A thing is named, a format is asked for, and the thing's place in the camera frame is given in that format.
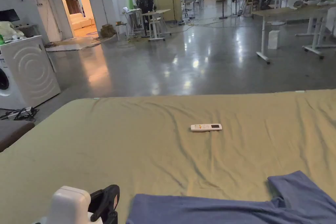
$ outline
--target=doorway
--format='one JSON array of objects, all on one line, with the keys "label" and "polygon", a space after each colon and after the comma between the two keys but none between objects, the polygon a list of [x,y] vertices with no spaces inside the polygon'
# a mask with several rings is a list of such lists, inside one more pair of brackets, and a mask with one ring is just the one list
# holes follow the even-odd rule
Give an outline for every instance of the doorway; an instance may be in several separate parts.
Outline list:
[{"label": "doorway", "polygon": [[65,0],[63,4],[69,10],[69,23],[74,30],[74,37],[98,37],[89,0]]}]

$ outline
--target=monitor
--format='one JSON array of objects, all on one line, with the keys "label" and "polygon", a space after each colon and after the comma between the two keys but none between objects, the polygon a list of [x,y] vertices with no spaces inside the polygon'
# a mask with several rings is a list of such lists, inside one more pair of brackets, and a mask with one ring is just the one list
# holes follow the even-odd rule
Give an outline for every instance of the monitor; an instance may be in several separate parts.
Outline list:
[{"label": "monitor", "polygon": [[20,18],[17,16],[14,9],[0,11],[0,21],[17,21],[20,20]]}]

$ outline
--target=gray cushion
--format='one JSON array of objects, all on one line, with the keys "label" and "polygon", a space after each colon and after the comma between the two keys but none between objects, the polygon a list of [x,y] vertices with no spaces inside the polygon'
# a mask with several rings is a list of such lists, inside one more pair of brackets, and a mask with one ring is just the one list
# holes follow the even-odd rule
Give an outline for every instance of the gray cushion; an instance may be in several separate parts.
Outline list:
[{"label": "gray cushion", "polygon": [[27,121],[0,121],[0,152],[15,143],[35,125]]}]

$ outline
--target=white sofa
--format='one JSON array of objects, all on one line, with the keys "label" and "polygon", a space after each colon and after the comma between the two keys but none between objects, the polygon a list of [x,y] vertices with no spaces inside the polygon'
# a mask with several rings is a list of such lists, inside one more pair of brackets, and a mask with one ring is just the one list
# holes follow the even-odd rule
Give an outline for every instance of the white sofa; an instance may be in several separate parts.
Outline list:
[{"label": "white sofa", "polygon": [[70,14],[70,19],[74,30],[95,24],[93,17],[83,17],[82,13]]}]

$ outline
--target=power strip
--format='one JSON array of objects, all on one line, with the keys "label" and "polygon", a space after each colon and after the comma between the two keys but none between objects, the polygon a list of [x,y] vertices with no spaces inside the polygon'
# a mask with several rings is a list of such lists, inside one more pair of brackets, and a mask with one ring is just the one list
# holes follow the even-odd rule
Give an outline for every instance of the power strip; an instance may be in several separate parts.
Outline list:
[{"label": "power strip", "polygon": [[25,116],[25,115],[31,114],[31,110],[32,110],[32,107],[28,107],[22,110],[15,110],[15,111],[12,111],[10,114],[8,114],[7,118],[9,120],[14,120],[15,117],[20,113],[20,111],[21,111],[20,116]]}]

